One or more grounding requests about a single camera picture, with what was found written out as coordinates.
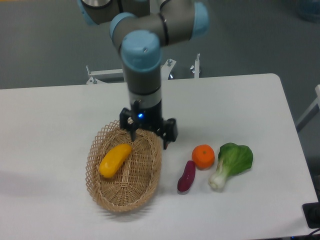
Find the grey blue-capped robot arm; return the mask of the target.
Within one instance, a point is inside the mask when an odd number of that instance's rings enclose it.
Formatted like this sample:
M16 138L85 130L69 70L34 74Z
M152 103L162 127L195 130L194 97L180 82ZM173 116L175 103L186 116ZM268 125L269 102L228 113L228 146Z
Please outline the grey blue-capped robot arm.
M109 23L110 39L121 59L130 108L119 115L120 128L136 138L138 129L155 133L168 146L178 136L174 118L162 114L162 48L201 37L209 30L207 7L195 0L161 0L156 14L148 0L80 0L90 25Z

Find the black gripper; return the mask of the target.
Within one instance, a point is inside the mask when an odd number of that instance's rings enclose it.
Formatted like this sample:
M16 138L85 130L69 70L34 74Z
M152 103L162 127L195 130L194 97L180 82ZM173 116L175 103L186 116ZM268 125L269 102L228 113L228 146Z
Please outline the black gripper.
M162 93L154 92L141 95L129 92L131 110L123 108L119 114L119 126L130 134L131 141L136 140L136 130L142 129L154 132L162 139L163 149L175 142L178 136L175 118L162 118Z

